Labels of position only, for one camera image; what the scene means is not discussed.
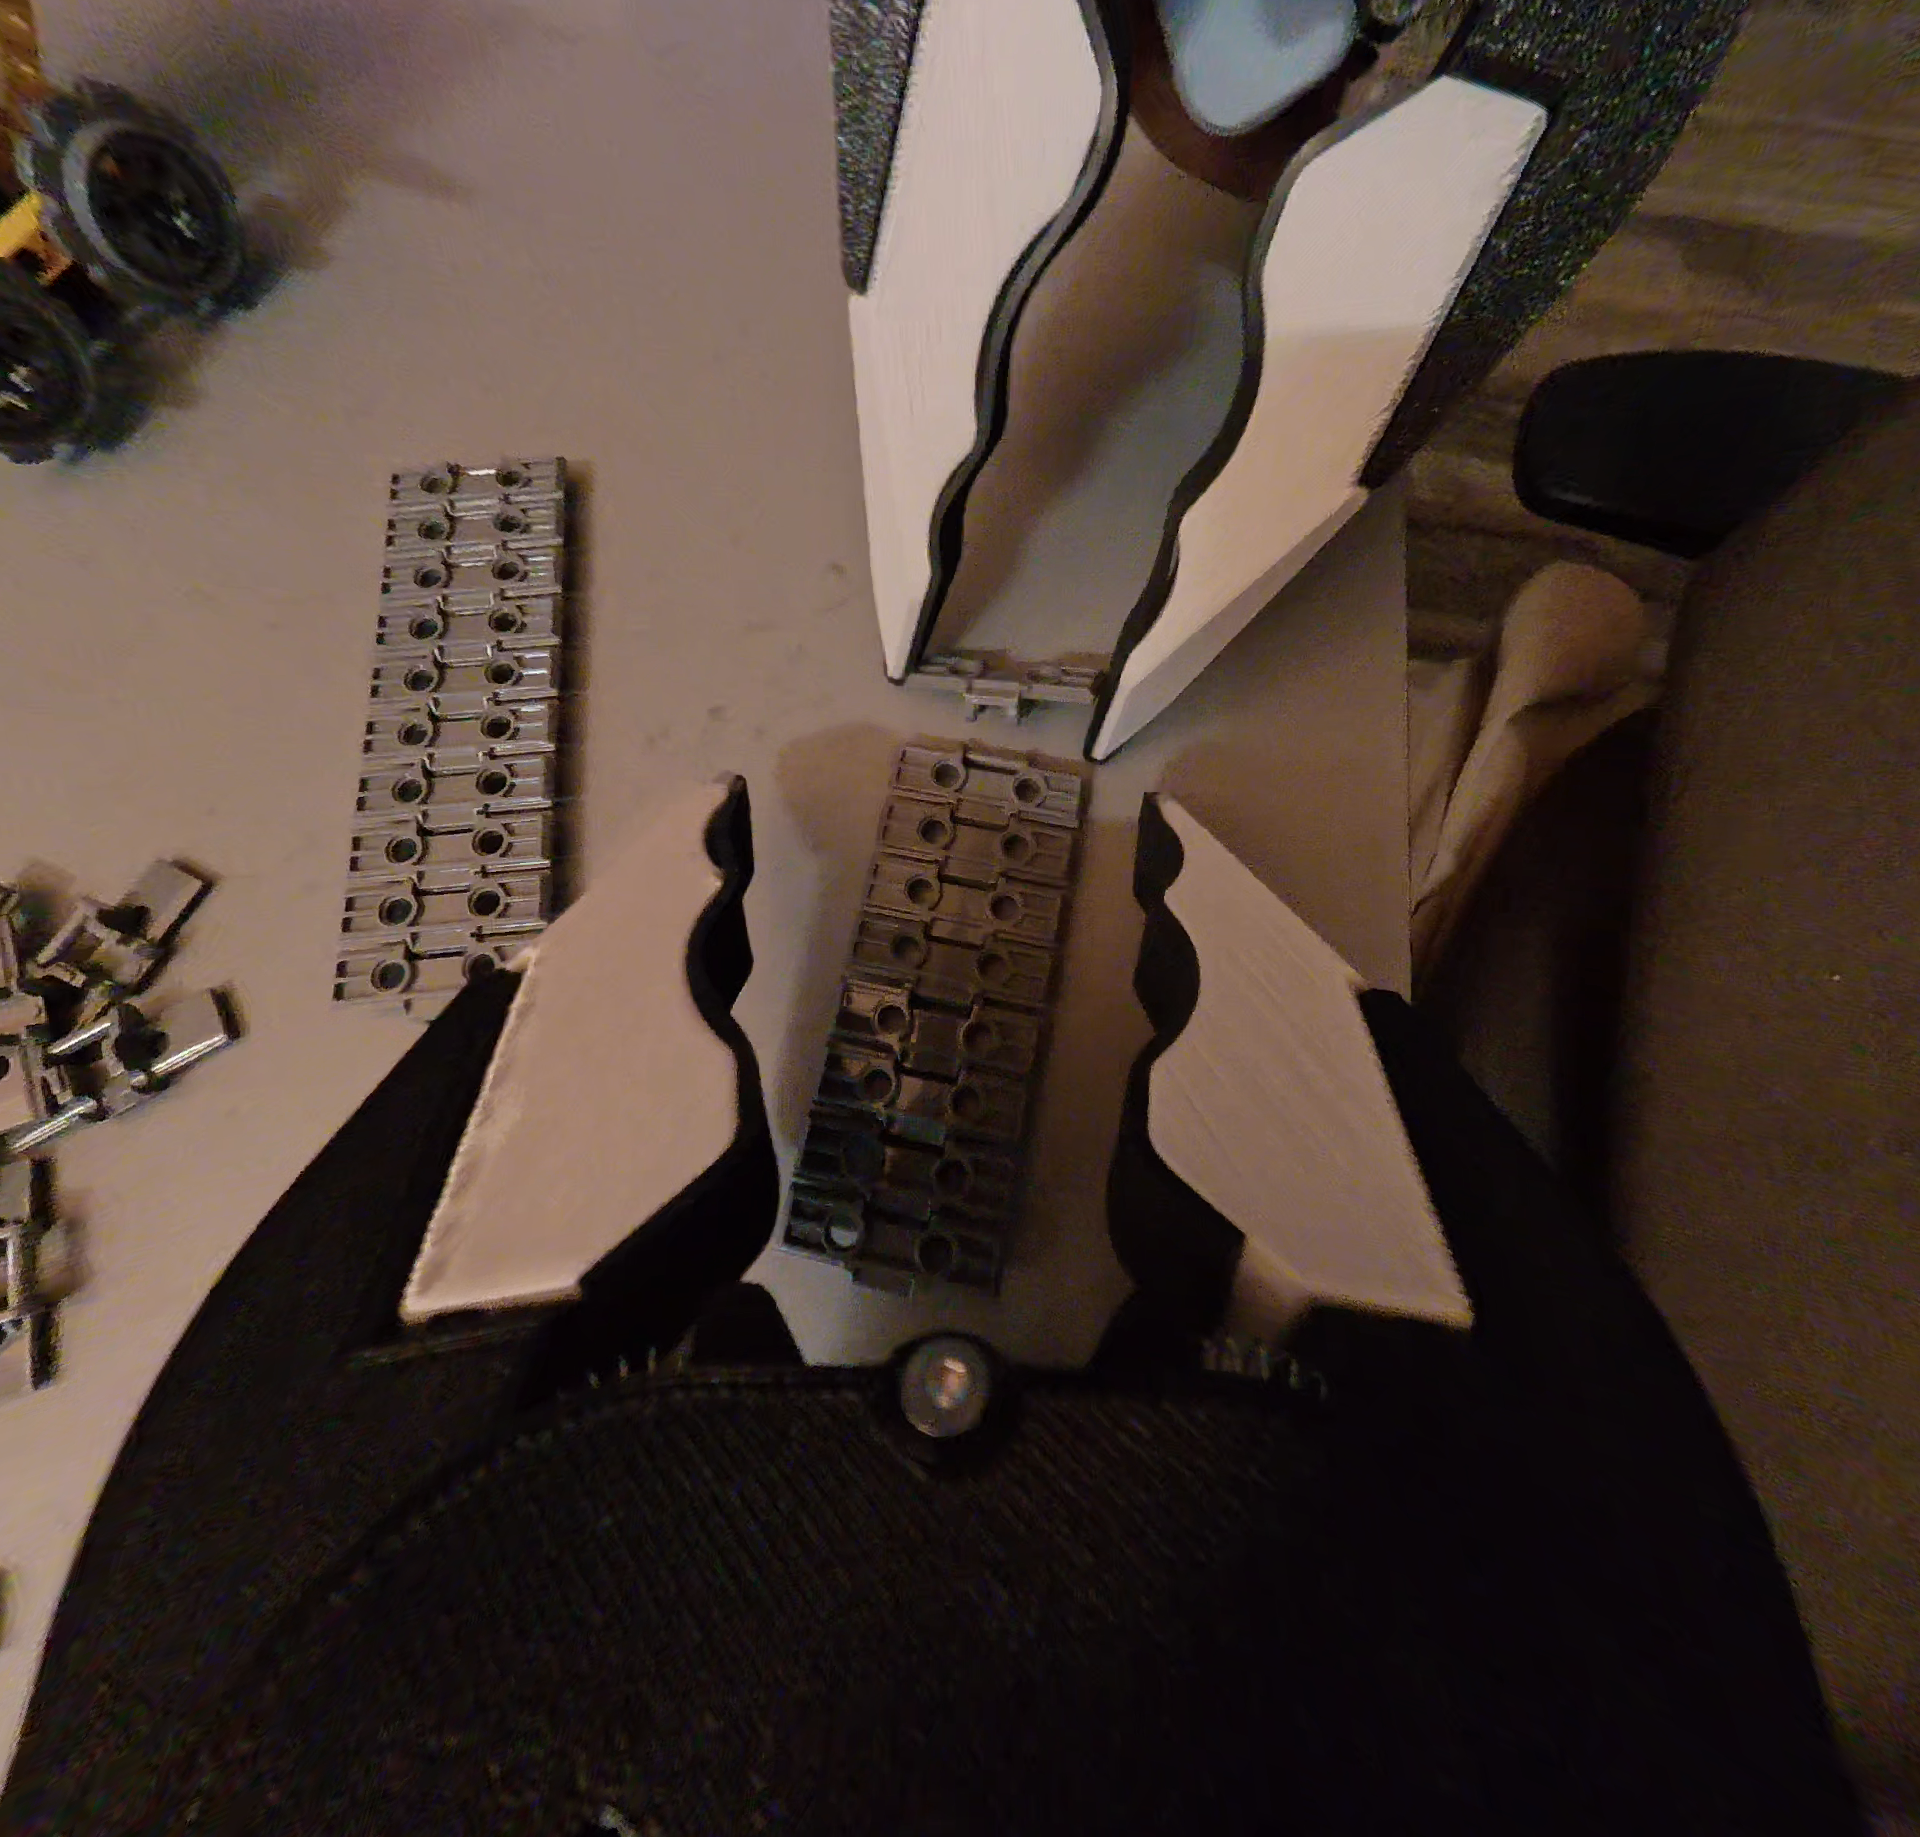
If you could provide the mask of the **assembled grey track strip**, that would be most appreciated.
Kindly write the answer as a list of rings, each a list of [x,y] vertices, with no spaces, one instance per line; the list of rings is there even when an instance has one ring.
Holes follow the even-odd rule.
[[[561,456],[391,481],[337,1003],[432,1017],[550,922],[569,546]]]

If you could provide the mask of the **yellow black brick vehicle model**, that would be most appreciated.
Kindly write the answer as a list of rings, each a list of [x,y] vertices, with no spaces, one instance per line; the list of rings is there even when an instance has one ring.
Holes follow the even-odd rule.
[[[198,135],[99,81],[46,74],[34,0],[2,0],[2,455],[99,433],[126,342],[214,313],[247,237]]]

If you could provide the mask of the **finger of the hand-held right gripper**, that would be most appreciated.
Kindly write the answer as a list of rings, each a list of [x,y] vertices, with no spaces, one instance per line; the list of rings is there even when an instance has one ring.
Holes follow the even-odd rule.
[[[1111,761],[1368,504],[1368,465],[1550,120],[1459,76],[1335,124],[1284,172],[1245,283],[1231,415],[1177,487],[1084,755]]]
[[[918,670],[1005,426],[1012,337],[1112,172],[1101,0],[921,0],[875,239],[849,291],[882,670]]]

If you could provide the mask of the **pile of grey track links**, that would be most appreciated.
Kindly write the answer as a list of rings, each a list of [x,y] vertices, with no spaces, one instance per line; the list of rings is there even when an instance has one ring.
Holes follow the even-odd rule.
[[[83,897],[38,920],[5,888],[2,918],[2,1395],[44,1390],[55,1367],[59,1297],[46,1286],[59,1231],[51,1153],[65,1139],[157,1101],[243,1036],[230,993],[155,1007],[152,989],[212,881],[152,862],[113,902]]]

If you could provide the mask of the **short grey track strip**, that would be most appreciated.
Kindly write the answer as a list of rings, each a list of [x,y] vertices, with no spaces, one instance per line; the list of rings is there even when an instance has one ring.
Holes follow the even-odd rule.
[[[1080,870],[1089,778],[900,746],[877,819],[783,1247],[895,1297],[997,1297]]]

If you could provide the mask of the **person's grey clothing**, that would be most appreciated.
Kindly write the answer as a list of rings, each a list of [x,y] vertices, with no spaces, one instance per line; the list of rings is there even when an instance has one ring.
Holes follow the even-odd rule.
[[[1916,395],[1736,529],[1418,996],[1740,1453],[1869,1833],[1916,1833]]]

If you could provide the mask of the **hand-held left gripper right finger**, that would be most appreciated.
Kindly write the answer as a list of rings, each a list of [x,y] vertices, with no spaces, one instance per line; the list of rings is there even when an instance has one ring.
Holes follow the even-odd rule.
[[[1140,1305],[1245,1343],[1314,1307],[1467,1329],[1357,969],[1169,794],[1143,800],[1134,890],[1148,1041],[1111,1242]]]

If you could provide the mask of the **person's beige trousers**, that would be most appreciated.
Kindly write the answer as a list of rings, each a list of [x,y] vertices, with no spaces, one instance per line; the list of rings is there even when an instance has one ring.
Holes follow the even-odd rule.
[[[1411,665],[1411,962],[1426,986],[1473,893],[1552,777],[1647,708],[1666,674],[1651,608],[1623,580],[1555,561],[1527,580],[1481,658]]]

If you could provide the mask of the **person's black shoe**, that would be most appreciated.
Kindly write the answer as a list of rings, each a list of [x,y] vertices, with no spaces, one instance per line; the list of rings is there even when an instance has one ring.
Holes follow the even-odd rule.
[[[1511,477],[1539,519],[1694,559],[1912,395],[1910,376],[1781,354],[1574,361],[1527,395]]]

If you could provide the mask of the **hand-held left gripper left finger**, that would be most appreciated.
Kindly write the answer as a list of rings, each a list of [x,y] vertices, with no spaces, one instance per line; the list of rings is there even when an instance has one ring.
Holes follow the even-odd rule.
[[[752,873],[747,783],[683,785],[514,962],[406,1326],[549,1305],[683,1326],[747,1273],[781,1204],[734,1015]]]

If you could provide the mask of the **single grey track link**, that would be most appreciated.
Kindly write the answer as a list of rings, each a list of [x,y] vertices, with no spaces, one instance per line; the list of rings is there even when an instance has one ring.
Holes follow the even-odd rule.
[[[1084,710],[1098,702],[1101,660],[1023,660],[1001,649],[926,654],[902,679],[907,689],[945,696],[967,722],[1023,722],[1044,710]]]

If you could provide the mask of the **person's right hand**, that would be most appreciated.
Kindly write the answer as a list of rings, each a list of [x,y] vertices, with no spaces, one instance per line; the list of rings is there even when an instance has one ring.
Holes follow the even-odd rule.
[[[1131,52],[1130,83],[1131,123],[1143,137],[1187,178],[1250,205],[1271,197],[1287,164],[1320,127],[1320,104],[1309,92],[1251,132],[1203,130],[1177,94],[1169,54],[1154,34]]]

